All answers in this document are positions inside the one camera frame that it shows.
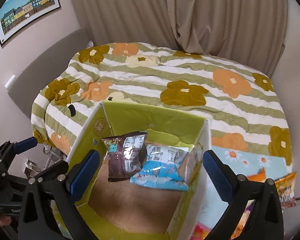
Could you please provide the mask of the person left hand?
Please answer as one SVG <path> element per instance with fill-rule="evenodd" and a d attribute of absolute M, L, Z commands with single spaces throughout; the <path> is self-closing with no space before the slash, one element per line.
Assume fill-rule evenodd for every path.
<path fill-rule="evenodd" d="M 0 213 L 0 226 L 9 226 L 11 224 L 11 217 L 10 216 L 6 216 Z"/>

